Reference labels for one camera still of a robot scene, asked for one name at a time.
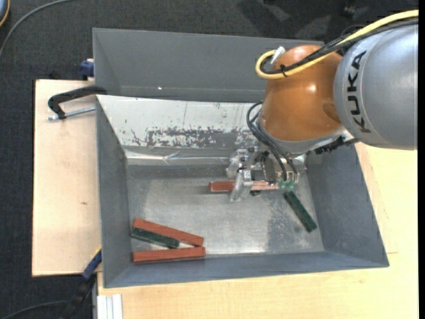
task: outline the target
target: yellow cable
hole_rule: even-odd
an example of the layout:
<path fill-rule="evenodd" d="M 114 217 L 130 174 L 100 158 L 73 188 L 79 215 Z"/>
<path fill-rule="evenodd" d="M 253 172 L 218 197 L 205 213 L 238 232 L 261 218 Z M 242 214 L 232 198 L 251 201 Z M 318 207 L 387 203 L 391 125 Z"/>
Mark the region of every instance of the yellow cable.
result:
<path fill-rule="evenodd" d="M 381 20 L 375 21 L 374 23 L 372 23 L 372 24 L 370 24 L 366 27 L 363 27 L 361 30 L 358 30 L 357 32 L 353 33 L 352 35 L 348 36 L 344 40 L 337 43 L 337 45 L 343 44 L 346 41 L 350 41 L 350 40 L 355 39 L 357 37 L 361 37 L 362 35 L 365 35 L 365 34 L 371 32 L 371 31 L 373 31 L 373 30 L 375 30 L 379 27 L 382 27 L 384 25 L 387 25 L 389 23 L 393 23 L 395 21 L 402 20 L 402 19 L 418 17 L 418 16 L 419 16 L 419 10 L 417 10 L 417 9 L 415 9 L 413 11 L 406 11 L 406 12 L 401 12 L 401 13 L 390 15 L 388 17 L 381 19 Z M 261 64 L 267 57 L 272 56 L 273 54 L 274 54 L 274 51 L 266 52 L 257 60 L 256 66 L 255 66 L 255 71 L 260 78 L 281 79 L 281 78 L 285 77 L 285 75 L 290 76 L 291 74 L 298 73 L 298 72 L 304 70 L 305 68 L 310 67 L 311 65 L 314 65 L 315 63 L 323 60 L 324 58 L 329 56 L 331 53 L 325 54 L 325 55 L 321 56 L 320 58 L 309 61 L 309 62 L 307 62 L 307 63 L 305 63 L 305 64 L 303 64 L 299 67 L 293 68 L 292 70 L 286 71 L 285 74 L 283 74 L 283 73 L 267 74 L 267 73 L 261 71 Z"/>
<path fill-rule="evenodd" d="M 7 10 L 5 13 L 5 17 L 0 20 L 0 27 L 3 25 L 3 23 L 5 23 L 7 17 L 9 16 L 10 8 L 11 8 L 11 0 L 7 0 Z"/>

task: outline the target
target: black clamp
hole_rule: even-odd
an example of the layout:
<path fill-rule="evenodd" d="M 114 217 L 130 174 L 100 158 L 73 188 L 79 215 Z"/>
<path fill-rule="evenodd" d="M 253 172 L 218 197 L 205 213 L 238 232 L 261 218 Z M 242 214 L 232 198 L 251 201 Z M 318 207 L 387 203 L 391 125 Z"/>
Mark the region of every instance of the black clamp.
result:
<path fill-rule="evenodd" d="M 60 120 L 66 118 L 65 111 L 59 106 L 60 103 L 69 102 L 70 100 L 91 96 L 92 94 L 108 94 L 106 90 L 100 86 L 90 85 L 84 88 L 77 88 L 76 90 L 63 92 L 51 96 L 47 102 L 48 107 L 58 115 Z"/>

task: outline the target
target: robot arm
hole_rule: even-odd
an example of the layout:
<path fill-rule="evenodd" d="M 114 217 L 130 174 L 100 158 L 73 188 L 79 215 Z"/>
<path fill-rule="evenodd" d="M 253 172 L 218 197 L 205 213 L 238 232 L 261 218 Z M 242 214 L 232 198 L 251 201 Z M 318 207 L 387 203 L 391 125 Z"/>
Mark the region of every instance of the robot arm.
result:
<path fill-rule="evenodd" d="M 272 72 L 263 66 L 274 51 L 264 54 L 256 67 L 268 79 L 260 129 L 292 156 L 341 134 L 382 148 L 417 148 L 417 16 L 399 13 L 323 48 L 294 48 Z M 349 50 L 341 57 L 335 49 L 343 47 Z"/>

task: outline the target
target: wooden block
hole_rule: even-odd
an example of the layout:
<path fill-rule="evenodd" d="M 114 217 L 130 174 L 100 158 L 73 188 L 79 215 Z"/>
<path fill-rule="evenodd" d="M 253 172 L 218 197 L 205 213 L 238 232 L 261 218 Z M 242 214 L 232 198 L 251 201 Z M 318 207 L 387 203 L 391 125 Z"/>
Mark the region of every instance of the wooden block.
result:
<path fill-rule="evenodd" d="M 190 247 L 178 249 L 161 249 L 159 251 L 142 251 L 133 253 L 134 263 L 147 263 L 153 261 L 168 261 L 195 259 L 205 256 L 204 247 Z"/>
<path fill-rule="evenodd" d="M 177 229 L 158 225 L 157 223 L 145 221 L 142 219 L 134 219 L 133 228 L 143 229 L 145 231 L 150 231 L 165 237 L 172 237 L 178 241 L 197 247 L 202 246 L 204 243 L 204 238 L 198 235 L 186 233 L 184 231 L 178 231 Z"/>

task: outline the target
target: black cable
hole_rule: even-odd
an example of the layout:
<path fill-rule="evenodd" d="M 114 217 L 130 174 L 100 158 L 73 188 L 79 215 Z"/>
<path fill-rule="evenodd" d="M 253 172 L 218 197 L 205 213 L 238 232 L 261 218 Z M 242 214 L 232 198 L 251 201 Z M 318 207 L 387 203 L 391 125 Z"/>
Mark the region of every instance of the black cable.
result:
<path fill-rule="evenodd" d="M 51 3 L 47 3 L 46 5 L 37 7 L 36 9 L 33 9 L 31 12 L 27 13 L 26 15 L 24 15 L 22 18 L 20 18 L 12 27 L 12 29 L 9 31 L 9 33 L 7 33 L 7 36 L 5 38 L 5 40 L 3 41 L 3 44 L 0 47 L 0 61 L 1 61 L 1 57 L 3 54 L 3 51 L 5 50 L 6 44 L 9 41 L 9 39 L 11 38 L 12 34 L 15 32 L 15 30 L 18 28 L 18 26 L 23 23 L 25 20 L 27 20 L 29 17 L 33 16 L 35 13 L 42 11 L 43 9 L 46 9 L 48 7 L 52 7 L 52 6 L 56 6 L 59 5 L 61 3 L 67 3 L 67 2 L 71 2 L 71 1 L 77 1 L 77 0 L 56 0 L 53 1 Z"/>
<path fill-rule="evenodd" d="M 61 300 L 61 301 L 50 301 L 50 302 L 43 302 L 42 304 L 38 304 L 38 305 L 34 305 L 34 306 L 30 306 L 30 307 L 26 307 L 22 310 L 19 310 L 17 312 L 14 312 L 8 316 L 4 316 L 2 317 L 2 319 L 10 319 L 10 318 L 14 318 L 24 312 L 28 312 L 31 310 L 35 310 L 36 308 L 40 308 L 40 307 L 47 307 L 47 306 L 59 306 L 59 305 L 63 305 L 63 304 L 68 304 L 69 301 L 66 300 Z"/>
<path fill-rule="evenodd" d="M 285 165 L 283 164 L 281 157 L 283 157 L 287 163 L 291 166 L 292 170 L 294 171 L 295 174 L 298 174 L 297 168 L 295 167 L 294 163 L 292 162 L 292 160 L 265 134 L 262 132 L 262 130 L 260 128 L 258 128 L 255 125 L 255 120 L 258 118 L 260 111 L 258 111 L 256 113 L 256 115 L 251 118 L 251 112 L 253 111 L 253 109 L 255 109 L 255 107 L 257 107 L 258 105 L 262 104 L 262 102 L 257 102 L 255 104 L 253 104 L 247 111 L 246 113 L 246 123 L 248 124 L 248 127 L 250 128 L 252 134 L 254 135 L 254 137 L 260 142 L 263 143 L 266 147 L 269 148 L 269 150 L 271 151 L 271 153 L 273 154 L 273 156 L 276 158 L 276 160 L 279 163 L 279 166 L 282 169 L 282 179 L 284 181 L 287 180 L 287 175 L 286 175 L 286 168 Z"/>
<path fill-rule="evenodd" d="M 293 63 L 289 66 L 281 65 L 281 70 L 273 70 L 273 71 L 268 72 L 268 71 L 264 70 L 264 65 L 266 64 L 266 61 L 272 57 L 272 55 L 270 55 L 269 57 L 267 57 L 263 60 L 263 62 L 260 65 L 260 69 L 261 69 L 262 72 L 264 72 L 266 74 L 273 74 L 273 73 L 283 73 L 283 74 L 285 74 L 285 71 L 293 70 L 294 68 L 297 68 L 301 65 L 304 65 L 304 64 L 306 64 L 310 61 L 318 59 L 318 58 L 320 58 L 324 55 L 327 55 L 329 53 L 336 52 L 336 51 L 339 51 L 341 49 L 347 50 L 349 47 L 353 46 L 358 41 L 363 40 L 363 39 L 370 37 L 372 35 L 375 35 L 375 34 L 378 34 L 378 33 L 381 33 L 381 32 L 385 32 L 385 31 L 388 31 L 390 29 L 395 29 L 395 28 L 401 27 L 401 26 L 413 25 L 417 22 L 418 22 L 417 17 L 409 18 L 409 19 L 401 20 L 401 21 L 395 21 L 391 24 L 383 25 L 383 26 L 381 26 L 381 27 L 379 27 L 379 28 L 377 28 L 377 29 L 375 29 L 371 32 L 364 34 L 364 35 L 361 35 L 361 36 L 356 37 L 354 39 L 351 39 L 349 41 L 345 41 L 344 43 L 340 43 L 341 41 L 348 38 L 352 33 L 342 35 L 342 36 L 338 37 L 337 39 L 334 39 L 331 42 L 327 43 L 326 45 L 324 45 L 323 47 L 321 47 L 317 51 L 309 54 L 305 58 L 299 60 L 298 62 L 295 62 L 295 63 Z"/>

